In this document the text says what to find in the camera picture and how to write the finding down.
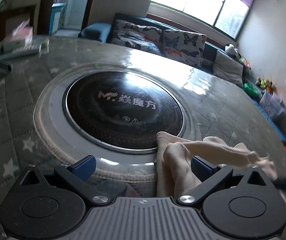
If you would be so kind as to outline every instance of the sofa armrest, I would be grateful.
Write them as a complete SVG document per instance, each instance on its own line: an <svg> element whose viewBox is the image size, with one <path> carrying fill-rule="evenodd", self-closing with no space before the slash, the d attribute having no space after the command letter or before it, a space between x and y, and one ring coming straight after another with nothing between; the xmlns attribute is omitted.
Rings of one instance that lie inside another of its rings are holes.
<svg viewBox="0 0 286 240"><path fill-rule="evenodd" d="M79 38L106 42L111 31L112 25L109 23L98 22L87 26L79 33Z"/></svg>

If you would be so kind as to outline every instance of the window frame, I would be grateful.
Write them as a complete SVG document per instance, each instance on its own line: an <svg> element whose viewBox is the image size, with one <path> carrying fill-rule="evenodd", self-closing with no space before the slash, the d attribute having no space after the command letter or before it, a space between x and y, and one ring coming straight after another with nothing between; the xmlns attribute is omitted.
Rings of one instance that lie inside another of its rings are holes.
<svg viewBox="0 0 286 240"><path fill-rule="evenodd" d="M224 31L222 31L222 30L220 30L219 28L215 27L215 25L216 25L216 23L217 23L217 21L218 21L218 19L219 19L220 13L221 13L221 11L222 11L222 9L223 9L225 0L222 1L221 8L220 8L220 10L219 10L219 12L218 12L218 14L217 14L217 16L216 16L216 19L215 19L213 25L208 24L208 23L206 23L206 22L204 22L204 21L202 21L202 20L200 20L200 19L198 19L198 18L196 18L196 17L194 17L194 16L192 16L192 15L190 15L190 14L187 14L187 13L185 13L185 12L183 12L183 11L180 11L180 10L178 10L178 9L172 8L172 7L167 6L167 5L165 5L165 4L158 3L158 2L154 2L154 1L150 0L150 4L151 4L151 3L156 4L156 5L159 5L159 6L162 6L162 7L165 7L165 8L167 8L167 9L172 10L172 11L179 12L179 13L181 13L181 14L183 14L183 15L189 17L189 18L192 18L192 19L194 19L194 20L196 20L196 21L198 21L198 22L201 22L201 23L205 24L206 26L208 26L208 27L210 27L210 28L212 28L212 29L218 31L219 33L223 34L224 36L228 37L229 39L231 39L232 41L235 41L235 42L237 42L237 40L238 40L238 38L239 38L239 35L240 35L240 33L241 33L241 31L242 31L242 29L243 29L243 27L244 27L244 24L245 24L245 22L247 21L248 16L249 16L249 14L250 14L250 11L251 11L251 9L252 9L252 7L253 7L253 3L252 3L251 7L249 7L249 9L248 9L248 11L247 11L247 14L245 15L244 21L242 22L242 25L241 25L241 27L240 27L240 29L239 29L239 31L238 31L236 37L233 38L232 36L228 35L228 34L225 33Z"/></svg>

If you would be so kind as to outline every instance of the blue gripper pad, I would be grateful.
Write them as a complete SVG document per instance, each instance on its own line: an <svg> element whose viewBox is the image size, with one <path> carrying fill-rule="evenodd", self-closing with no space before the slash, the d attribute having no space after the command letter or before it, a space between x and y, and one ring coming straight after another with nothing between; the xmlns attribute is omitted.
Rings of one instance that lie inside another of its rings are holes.
<svg viewBox="0 0 286 240"><path fill-rule="evenodd" d="M217 166L212 165L199 156L194 156L191 159L191 170L194 175L201 181L207 180L218 171Z"/></svg>
<svg viewBox="0 0 286 240"><path fill-rule="evenodd" d="M86 181L96 170L96 159L93 155L88 155L67 169L79 179Z"/></svg>

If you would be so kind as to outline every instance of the gray ribbed plate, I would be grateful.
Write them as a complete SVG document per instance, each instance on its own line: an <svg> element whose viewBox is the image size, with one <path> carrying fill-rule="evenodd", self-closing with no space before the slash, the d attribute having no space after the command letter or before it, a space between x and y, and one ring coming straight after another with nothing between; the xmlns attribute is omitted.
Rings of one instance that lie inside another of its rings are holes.
<svg viewBox="0 0 286 240"><path fill-rule="evenodd" d="M75 231L59 240L223 240L209 229L193 208L171 198L118 197L106 207L91 209Z"/></svg>

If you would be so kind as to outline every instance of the window sill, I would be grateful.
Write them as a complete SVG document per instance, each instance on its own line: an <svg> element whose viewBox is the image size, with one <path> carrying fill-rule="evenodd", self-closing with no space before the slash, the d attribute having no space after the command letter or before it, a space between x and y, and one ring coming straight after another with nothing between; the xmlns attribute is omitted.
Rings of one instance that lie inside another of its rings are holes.
<svg viewBox="0 0 286 240"><path fill-rule="evenodd" d="M218 41L221 44L231 43L234 46L238 45L238 43L235 40L230 39L229 37L225 36L219 31L213 29L212 27L192 17L182 14L178 11L167 8L165 6L155 4L155 3L150 3L147 13L169 19L171 21L187 26L193 30L197 30L198 32L204 33L208 37Z"/></svg>

